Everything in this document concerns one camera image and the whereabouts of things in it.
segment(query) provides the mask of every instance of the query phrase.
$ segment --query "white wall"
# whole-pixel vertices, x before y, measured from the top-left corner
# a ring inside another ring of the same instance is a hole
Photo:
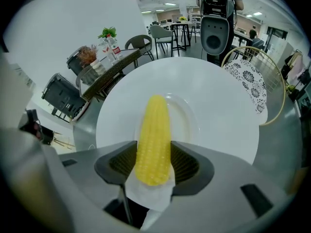
[[[47,112],[46,110],[35,104],[32,100],[29,101],[26,109],[36,110],[42,126],[73,139],[73,126],[71,124],[53,116],[51,113]]]
[[[3,38],[12,61],[43,90],[57,72],[75,83],[67,57],[98,43],[103,28],[111,26],[121,48],[131,37],[146,34],[136,0],[34,0],[19,10]]]
[[[308,57],[310,43],[305,34],[301,34],[297,30],[292,30],[289,28],[288,24],[285,23],[269,23],[262,24],[260,28],[259,37],[262,33],[267,33],[268,27],[273,27],[276,29],[285,30],[288,32],[286,41],[293,47],[294,50],[299,49],[303,53],[303,63],[306,67],[310,62],[310,58]]]
[[[142,14],[142,19],[144,21],[145,26],[149,27],[153,21],[157,21],[157,16],[156,13]]]
[[[0,127],[17,128],[32,92],[0,51]]]

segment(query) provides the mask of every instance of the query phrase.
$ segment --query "gray floor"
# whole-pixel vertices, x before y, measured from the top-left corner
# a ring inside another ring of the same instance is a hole
[[[152,52],[156,59],[154,44]],[[164,55],[162,49],[158,48],[159,59],[171,56],[169,44],[168,51],[165,48],[165,52]],[[191,39],[191,47],[187,48],[187,51],[180,50],[180,56],[206,60],[206,53],[204,51],[202,55],[201,53],[200,38],[197,37],[197,43],[195,43],[194,35]],[[177,50],[173,51],[173,55],[178,56]],[[148,55],[142,56],[138,60],[138,65],[141,66],[150,61]],[[129,73],[133,69],[134,65],[131,64],[124,69],[124,73]],[[96,147],[96,124],[102,104],[103,102],[92,100],[89,108],[74,125],[73,136],[78,151],[92,149],[92,145]],[[259,146],[253,165],[274,183],[288,190],[295,170],[300,167],[301,149],[300,120],[294,104],[286,97],[283,111],[278,119],[268,126],[259,128]]]

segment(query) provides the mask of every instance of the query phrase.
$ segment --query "patterned cushion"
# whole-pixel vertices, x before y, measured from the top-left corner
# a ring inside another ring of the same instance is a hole
[[[237,59],[224,65],[224,69],[235,77],[249,94],[257,114],[266,107],[267,91],[261,73],[251,63]]]

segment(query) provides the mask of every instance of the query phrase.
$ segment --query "white napkin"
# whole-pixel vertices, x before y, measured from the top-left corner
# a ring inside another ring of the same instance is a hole
[[[146,218],[140,228],[141,231],[146,231],[151,225],[161,216],[162,212],[157,212],[154,210],[149,210],[147,212]]]
[[[163,185],[150,186],[136,178],[134,168],[125,182],[126,196],[151,210],[163,212],[171,202],[171,195],[175,186],[175,173],[173,166],[170,168],[170,178]]]

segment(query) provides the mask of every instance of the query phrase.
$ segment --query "yellow corn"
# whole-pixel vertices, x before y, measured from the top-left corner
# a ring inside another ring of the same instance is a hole
[[[135,174],[147,185],[164,184],[171,166],[170,116],[165,98],[153,95],[140,131]]]

